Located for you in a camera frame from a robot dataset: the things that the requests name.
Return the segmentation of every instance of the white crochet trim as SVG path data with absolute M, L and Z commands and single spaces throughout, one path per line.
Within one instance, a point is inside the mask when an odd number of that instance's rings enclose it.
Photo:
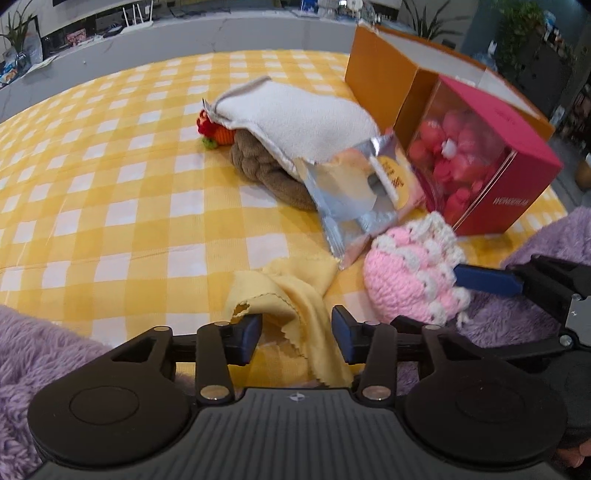
M 423 242 L 431 232 L 431 215 L 427 215 L 422 220 L 412 220 L 407 223 L 410 238 L 414 242 Z
M 437 282 L 425 271 L 417 272 L 417 279 L 425 286 L 425 300 L 431 302 L 437 298 Z
M 433 230 L 433 238 L 441 245 L 443 251 L 454 247 L 457 243 L 456 234 L 452 228 L 444 223 Z
M 429 265 L 439 265 L 443 261 L 441 247 L 433 238 L 427 238 L 423 243 L 423 247 L 427 250 Z
M 470 306 L 471 295 L 468 290 L 463 287 L 453 287 L 452 295 L 457 300 L 459 308 L 458 310 L 466 310 Z
M 429 213 L 429 217 L 431 219 L 431 223 L 435 227 L 449 226 L 439 212 L 431 212 Z
M 394 238 L 388 235 L 377 236 L 371 244 L 372 248 L 380 250 L 389 255 L 395 255 L 396 253 L 396 241 Z
M 406 247 L 397 248 L 395 255 L 399 255 L 404 259 L 404 263 L 411 272 L 416 273 L 421 269 L 421 259 L 410 249 Z
M 466 254 L 464 253 L 464 250 L 455 245 L 453 248 L 448 248 L 444 252 L 443 258 L 446 264 L 451 265 L 452 268 L 454 268 L 458 264 L 466 261 Z
M 443 326 L 447 323 L 447 312 L 438 300 L 429 304 L 429 313 L 431 314 L 431 324 Z
M 449 265 L 447 265 L 446 263 L 440 263 L 437 266 L 437 269 L 443 275 L 443 278 L 446 281 L 446 286 L 453 287 L 456 284 L 456 274 L 453 272 L 453 269 Z
M 471 318 L 468 316 L 466 312 L 460 312 L 457 314 L 456 326 L 458 330 L 461 330 L 466 324 L 470 323 L 471 321 Z
M 393 257 L 402 257 L 407 268 L 416 273 L 421 268 L 421 260 L 408 248 L 396 248 L 396 242 L 391 236 L 380 235 L 372 242 L 372 247 Z

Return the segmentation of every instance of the yellow cloth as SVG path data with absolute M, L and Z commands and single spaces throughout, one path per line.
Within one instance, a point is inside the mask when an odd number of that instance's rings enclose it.
M 237 322 L 247 314 L 262 313 L 264 326 L 278 326 L 309 361 L 318 380 L 330 387 L 348 387 L 353 376 L 336 345 L 322 299 L 338 269 L 335 258 L 322 255 L 278 258 L 261 271 L 236 272 L 225 316 Z M 269 339 L 273 330 L 263 328 Z

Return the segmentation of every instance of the orange box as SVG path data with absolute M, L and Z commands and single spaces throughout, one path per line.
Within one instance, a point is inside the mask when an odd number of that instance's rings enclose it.
M 423 117 L 439 74 L 502 99 L 544 140 L 554 133 L 543 113 L 476 60 L 412 35 L 357 27 L 345 82 L 382 131 L 394 126 L 404 148 Z

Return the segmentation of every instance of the green crochet ball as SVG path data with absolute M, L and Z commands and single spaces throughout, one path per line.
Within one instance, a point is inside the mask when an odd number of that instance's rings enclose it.
M 217 142 L 213 138 L 203 137 L 202 141 L 208 150 L 215 150 L 217 148 Z

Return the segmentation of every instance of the box lid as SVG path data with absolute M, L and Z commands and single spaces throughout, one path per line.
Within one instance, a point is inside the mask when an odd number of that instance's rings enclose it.
M 444 75 L 440 75 L 439 79 L 492 127 L 507 146 L 520 153 L 562 167 L 562 162 L 550 146 L 521 115 L 505 102 L 490 93 Z

